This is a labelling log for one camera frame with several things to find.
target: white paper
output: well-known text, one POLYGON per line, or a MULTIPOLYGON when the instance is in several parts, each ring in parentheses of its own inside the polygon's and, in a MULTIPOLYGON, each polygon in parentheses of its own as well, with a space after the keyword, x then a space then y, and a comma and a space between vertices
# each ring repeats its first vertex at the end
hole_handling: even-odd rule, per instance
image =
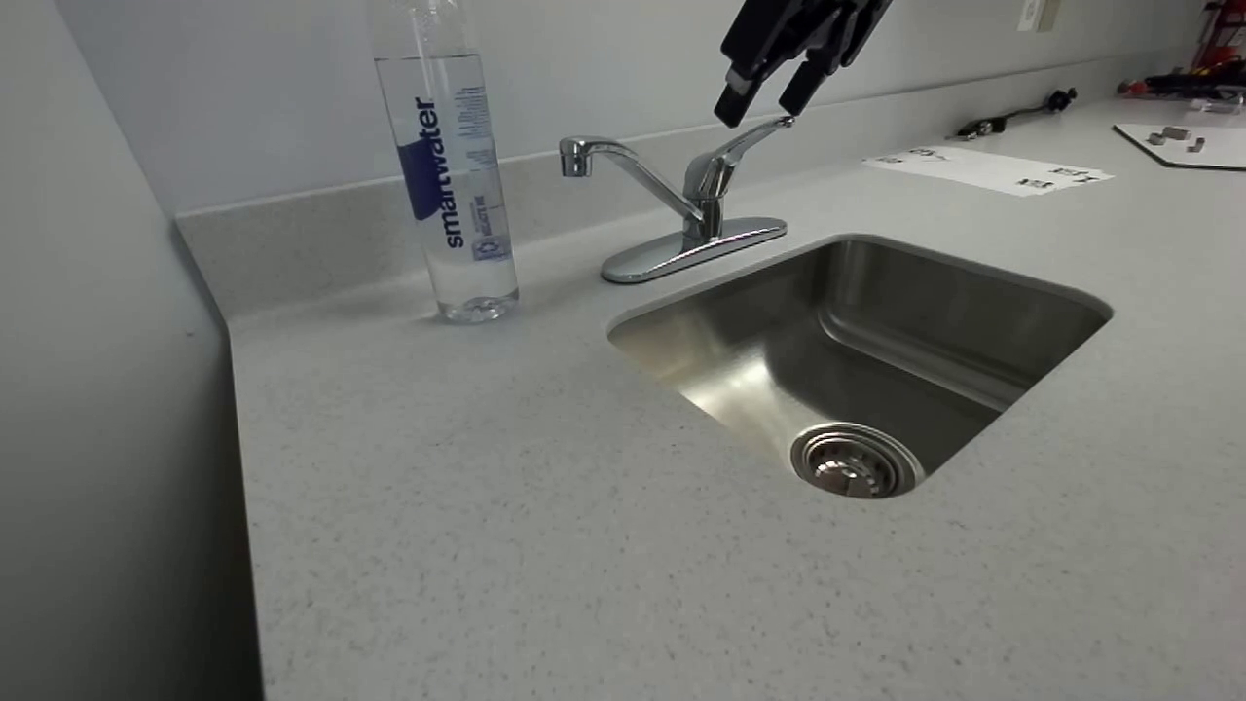
POLYGON ((1045 200, 1057 192, 1105 184, 1105 170, 1074 166, 1074 165, 1045 165, 1045 158, 1013 158, 971 146, 920 146, 883 158, 870 158, 882 170, 949 179, 982 192, 1003 192, 1016 200, 1045 200))
POLYGON ((1126 140, 1153 150, 1162 165, 1174 166, 1228 166, 1246 170, 1246 124, 1222 122, 1222 124, 1182 124, 1182 140, 1162 140, 1166 124, 1118 124, 1126 140))

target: sink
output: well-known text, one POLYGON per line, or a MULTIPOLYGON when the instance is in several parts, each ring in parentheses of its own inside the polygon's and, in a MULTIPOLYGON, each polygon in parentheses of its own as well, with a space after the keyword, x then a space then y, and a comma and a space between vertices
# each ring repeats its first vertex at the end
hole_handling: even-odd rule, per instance
POLYGON ((813 488, 894 499, 946 466, 1112 307, 888 239, 842 239, 631 314, 611 342, 813 488))

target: water bottle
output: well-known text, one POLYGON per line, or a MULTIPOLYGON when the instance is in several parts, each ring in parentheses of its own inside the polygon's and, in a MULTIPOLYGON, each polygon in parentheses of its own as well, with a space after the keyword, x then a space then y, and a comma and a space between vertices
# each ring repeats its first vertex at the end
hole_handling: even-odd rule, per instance
POLYGON ((369 0, 380 81, 439 318, 519 307, 500 146, 465 0, 369 0))

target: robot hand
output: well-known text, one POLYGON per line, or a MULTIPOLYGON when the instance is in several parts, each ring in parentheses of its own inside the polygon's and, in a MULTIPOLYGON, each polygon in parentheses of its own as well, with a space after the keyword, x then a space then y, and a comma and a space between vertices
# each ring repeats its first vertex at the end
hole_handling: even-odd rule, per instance
POLYGON ((746 0, 726 37, 733 75, 717 118, 738 128, 765 81, 808 52, 781 97, 799 118, 833 71, 856 62, 888 6, 894 0, 746 0))

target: white wall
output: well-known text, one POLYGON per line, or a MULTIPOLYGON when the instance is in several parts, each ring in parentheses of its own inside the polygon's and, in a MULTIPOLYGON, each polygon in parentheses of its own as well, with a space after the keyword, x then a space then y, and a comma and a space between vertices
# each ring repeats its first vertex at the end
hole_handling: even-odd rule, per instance
POLYGON ((56 5, 3 0, 3 701, 245 697, 221 363, 173 220, 56 5))
MULTIPOLYGON (((709 124, 742 0, 468 0, 502 157, 567 132, 709 124)), ((361 0, 64 0, 173 211, 395 174, 361 0)), ((842 91, 882 93, 1074 57, 1192 52, 1203 0, 898 0, 842 91)))

